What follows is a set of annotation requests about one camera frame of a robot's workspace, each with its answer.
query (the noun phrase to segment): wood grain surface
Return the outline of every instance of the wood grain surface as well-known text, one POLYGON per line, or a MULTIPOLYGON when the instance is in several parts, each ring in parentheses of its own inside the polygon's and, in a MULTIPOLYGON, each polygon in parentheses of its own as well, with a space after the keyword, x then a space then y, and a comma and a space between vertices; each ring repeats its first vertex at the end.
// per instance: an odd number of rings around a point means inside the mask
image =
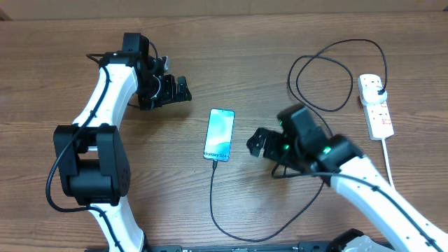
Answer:
MULTIPOLYGON (((0 251, 106 245, 89 213, 54 211, 44 188, 55 159, 53 131, 81 112, 97 82, 98 67, 85 53, 121 49, 124 32, 141 32, 161 55, 170 56, 171 72, 186 76, 193 97, 154 111, 128 108, 120 128, 132 170, 129 203, 151 244, 247 244, 226 237, 210 219, 211 162, 202 151, 212 108, 236 112, 231 158, 219 164, 213 194, 216 220, 225 230, 266 237, 308 203, 319 179, 271 179, 273 163, 249 155, 246 140, 258 127, 280 130, 276 114, 296 103, 286 89, 295 58, 354 38, 372 39, 386 53, 395 128, 387 144, 395 186, 448 231, 446 13, 0 22, 0 251)), ((355 78, 384 77, 381 55, 369 43, 338 45, 325 55, 345 63, 355 78)), ((340 66, 315 61, 300 84, 310 100, 334 108, 344 101, 350 82, 340 66)), ((354 84, 341 111, 322 115, 385 174, 381 144, 368 138, 354 84)), ((59 174, 52 195, 63 207, 76 206, 62 192, 59 174)), ((301 217, 265 244, 329 240, 349 228, 384 239, 355 207, 325 187, 301 217)))

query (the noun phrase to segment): smartphone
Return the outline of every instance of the smartphone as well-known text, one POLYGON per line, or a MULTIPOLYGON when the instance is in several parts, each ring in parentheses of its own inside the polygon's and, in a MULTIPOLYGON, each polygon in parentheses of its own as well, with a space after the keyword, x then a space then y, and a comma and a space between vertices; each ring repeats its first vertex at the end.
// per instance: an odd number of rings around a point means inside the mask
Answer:
POLYGON ((209 126, 205 139, 204 158, 217 161, 230 159, 235 112, 223 109, 210 111, 209 126))

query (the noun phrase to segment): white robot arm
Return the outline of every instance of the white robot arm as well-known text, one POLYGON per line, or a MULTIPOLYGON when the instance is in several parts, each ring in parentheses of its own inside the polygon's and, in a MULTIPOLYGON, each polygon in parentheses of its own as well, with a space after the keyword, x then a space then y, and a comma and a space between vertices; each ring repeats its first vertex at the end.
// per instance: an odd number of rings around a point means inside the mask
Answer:
MULTIPOLYGON (((339 169, 339 174, 362 179, 381 188, 443 251, 448 251, 448 234, 424 218, 394 190, 375 169, 368 157, 354 157, 341 165, 339 169)), ((371 187, 340 176, 331 177, 330 187, 357 207, 396 251, 437 251, 391 201, 371 187)))
MULTIPOLYGON (((320 176, 357 207, 396 251, 448 251, 448 234, 395 191, 350 140, 340 135, 327 138, 301 104, 280 112, 277 118, 283 133, 258 128, 247 141, 252 155, 258 157, 264 148, 264 158, 300 172, 276 176, 274 168, 275 178, 320 176)), ((389 251, 363 239, 345 244, 343 251, 389 251)))
POLYGON ((176 83, 172 75, 165 75, 168 58, 149 56, 149 44, 153 46, 140 34, 125 34, 122 50, 96 55, 102 57, 93 59, 100 65, 99 80, 87 106, 72 125, 60 125, 54 133, 58 158, 48 178, 47 200, 58 211, 89 210, 106 236, 110 252, 149 250, 127 201, 130 166, 118 133, 131 96, 138 94, 141 110, 192 99, 185 77, 176 83), (79 157, 88 151, 97 151, 98 159, 79 157), (84 207, 62 209, 51 200, 56 167, 64 193, 84 207))

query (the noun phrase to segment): power strip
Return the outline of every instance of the power strip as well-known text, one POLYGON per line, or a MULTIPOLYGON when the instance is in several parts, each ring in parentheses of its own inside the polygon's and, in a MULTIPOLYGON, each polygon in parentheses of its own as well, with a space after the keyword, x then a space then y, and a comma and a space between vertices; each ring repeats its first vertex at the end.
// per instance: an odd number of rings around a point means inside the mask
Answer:
MULTIPOLYGON (((365 93, 365 90, 378 88, 378 86, 382 86, 380 77, 374 74, 363 74, 359 76, 358 87, 360 94, 365 93)), ((378 95, 376 100, 371 97, 368 105, 364 105, 363 103, 363 108, 371 140, 386 139, 393 135, 391 115, 384 96, 378 95)))
POLYGON ((360 100, 364 108, 369 137, 371 140, 381 140, 389 183, 392 188, 395 188, 392 181, 389 156, 386 148, 386 138, 394 134, 391 114, 389 113, 389 108, 386 103, 387 93, 385 95, 372 94, 368 98, 365 96, 365 94, 371 93, 371 90, 376 90, 378 87, 382 87, 381 78, 374 74, 363 74, 362 76, 359 76, 358 87, 360 100))

